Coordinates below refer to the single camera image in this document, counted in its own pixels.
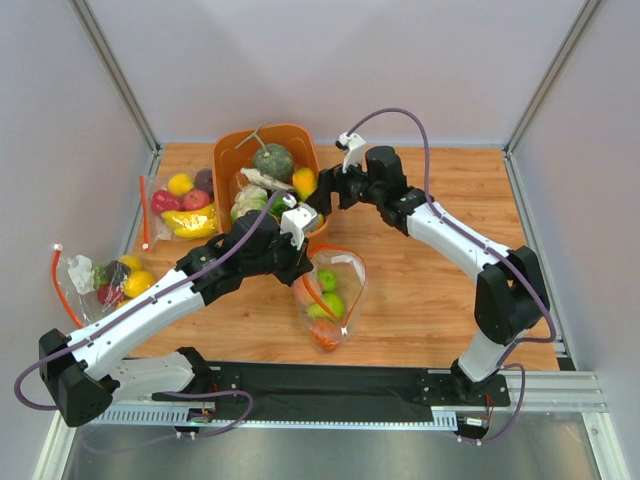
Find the clear zip bag orange seal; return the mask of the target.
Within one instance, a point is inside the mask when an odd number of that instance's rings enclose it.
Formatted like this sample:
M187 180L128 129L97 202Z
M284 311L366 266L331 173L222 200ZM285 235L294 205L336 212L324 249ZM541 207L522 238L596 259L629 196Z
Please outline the clear zip bag orange seal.
M354 331L368 288L367 266L359 253L321 244L309 253L312 270L301 275L292 292L299 317L316 347L339 348Z

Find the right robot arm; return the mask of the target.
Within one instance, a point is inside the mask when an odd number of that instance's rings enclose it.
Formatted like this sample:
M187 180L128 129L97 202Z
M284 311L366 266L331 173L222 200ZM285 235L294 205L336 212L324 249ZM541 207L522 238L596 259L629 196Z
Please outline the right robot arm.
M459 267L475 285L477 332L451 366L453 395L467 400L485 387L540 319L549 320L549 298L536 253L510 249L480 236L448 213L425 190L409 184L395 149L378 146L358 161L320 171L308 204L328 216L333 207L375 206L381 219Z

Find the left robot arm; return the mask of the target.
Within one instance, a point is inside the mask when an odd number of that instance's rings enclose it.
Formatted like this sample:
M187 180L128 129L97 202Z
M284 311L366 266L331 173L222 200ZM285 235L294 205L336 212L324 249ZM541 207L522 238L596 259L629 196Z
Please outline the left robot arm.
M238 290L246 278L272 275L292 285L313 268L306 234L317 222L317 214L302 207L280 219L251 210L101 321L69 335L58 329L42 335L39 374L66 425L83 426L135 396L185 397L206 387L206 361L191 347L158 358L127 356L173 322Z

